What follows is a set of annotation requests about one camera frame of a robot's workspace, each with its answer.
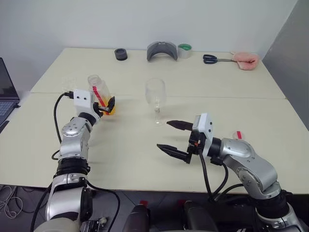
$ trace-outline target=laptop keyboard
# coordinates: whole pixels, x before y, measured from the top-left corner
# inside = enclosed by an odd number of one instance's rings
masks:
[[[12,101],[0,101],[0,116],[4,116],[12,105]]]

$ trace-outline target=scissors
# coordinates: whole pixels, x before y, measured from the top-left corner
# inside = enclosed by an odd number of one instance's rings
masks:
[[[204,60],[205,64],[215,64],[218,61],[222,61],[222,62],[235,62],[234,60],[231,60],[231,59],[218,59],[216,56],[208,55],[208,54],[203,55],[203,60]]]

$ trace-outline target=pink sponge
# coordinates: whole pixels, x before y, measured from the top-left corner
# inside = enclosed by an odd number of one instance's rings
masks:
[[[253,70],[259,63],[259,56],[248,52],[237,52],[233,55],[232,60],[236,61],[240,69]]]

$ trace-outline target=black scissor handle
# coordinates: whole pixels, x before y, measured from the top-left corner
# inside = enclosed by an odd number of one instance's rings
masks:
[[[215,64],[218,62],[218,59],[216,56],[208,55],[208,54],[203,55],[203,60],[205,64]]]

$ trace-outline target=wine glass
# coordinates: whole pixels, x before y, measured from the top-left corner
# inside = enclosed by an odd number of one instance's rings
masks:
[[[148,104],[154,108],[154,121],[156,125],[162,125],[160,107],[166,102],[165,83],[160,78],[151,78],[146,82],[145,95]]]

